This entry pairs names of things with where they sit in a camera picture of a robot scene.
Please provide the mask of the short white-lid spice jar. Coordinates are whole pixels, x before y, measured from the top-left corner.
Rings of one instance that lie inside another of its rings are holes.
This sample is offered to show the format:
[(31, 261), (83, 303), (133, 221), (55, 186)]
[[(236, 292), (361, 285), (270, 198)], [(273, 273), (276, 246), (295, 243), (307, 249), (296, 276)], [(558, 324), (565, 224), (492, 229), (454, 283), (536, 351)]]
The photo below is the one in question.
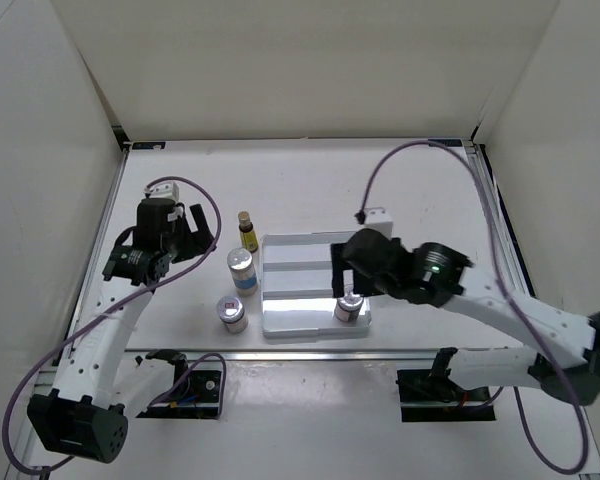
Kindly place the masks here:
[(348, 294), (336, 300), (334, 317), (344, 323), (354, 322), (358, 319), (364, 299), (355, 294)]
[(248, 326), (245, 307), (237, 297), (221, 298), (217, 302), (216, 313), (225, 328), (232, 334), (240, 333)]

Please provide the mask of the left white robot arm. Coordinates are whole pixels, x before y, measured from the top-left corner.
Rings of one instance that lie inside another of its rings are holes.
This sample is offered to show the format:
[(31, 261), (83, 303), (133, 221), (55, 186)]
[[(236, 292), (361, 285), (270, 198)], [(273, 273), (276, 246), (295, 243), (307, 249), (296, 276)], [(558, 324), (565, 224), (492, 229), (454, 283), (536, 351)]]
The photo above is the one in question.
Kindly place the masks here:
[(156, 398), (178, 400), (190, 386), (184, 354), (157, 350), (123, 380), (116, 375), (138, 320), (174, 263), (200, 263), (215, 249), (201, 205), (147, 197), (136, 223), (116, 239), (103, 269), (95, 317), (72, 340), (74, 353), (48, 394), (33, 395), (27, 417), (54, 453), (109, 464), (129, 422)]

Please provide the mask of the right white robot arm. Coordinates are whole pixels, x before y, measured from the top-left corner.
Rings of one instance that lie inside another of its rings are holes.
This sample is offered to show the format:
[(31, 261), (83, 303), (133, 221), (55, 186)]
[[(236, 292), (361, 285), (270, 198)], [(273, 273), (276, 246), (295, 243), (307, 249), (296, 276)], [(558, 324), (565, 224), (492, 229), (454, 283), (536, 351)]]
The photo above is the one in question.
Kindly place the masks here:
[(440, 399), (482, 387), (538, 389), (589, 406), (600, 395), (600, 312), (570, 314), (520, 291), (505, 293), (497, 280), (464, 254), (427, 242), (412, 251), (398, 238), (363, 228), (330, 246), (332, 295), (386, 295), (477, 320), (519, 341), (515, 348), (440, 349), (420, 384)]

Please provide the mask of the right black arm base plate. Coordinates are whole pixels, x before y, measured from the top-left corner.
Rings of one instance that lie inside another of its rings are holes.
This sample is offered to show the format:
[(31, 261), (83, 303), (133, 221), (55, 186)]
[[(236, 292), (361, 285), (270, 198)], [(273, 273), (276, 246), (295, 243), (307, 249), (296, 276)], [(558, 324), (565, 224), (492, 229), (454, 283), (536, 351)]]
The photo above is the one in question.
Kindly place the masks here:
[(397, 371), (401, 421), (403, 423), (492, 422), (496, 420), (494, 398), (488, 387), (473, 390), (435, 381), (428, 370)]

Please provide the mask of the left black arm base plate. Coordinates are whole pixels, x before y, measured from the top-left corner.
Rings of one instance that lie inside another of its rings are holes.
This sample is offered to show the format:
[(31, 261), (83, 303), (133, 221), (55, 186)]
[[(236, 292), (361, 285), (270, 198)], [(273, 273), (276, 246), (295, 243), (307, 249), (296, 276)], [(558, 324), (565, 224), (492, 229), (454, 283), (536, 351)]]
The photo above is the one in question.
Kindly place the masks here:
[(166, 403), (149, 407), (139, 418), (169, 420), (217, 420), (220, 416), (221, 383), (219, 361), (204, 361)]

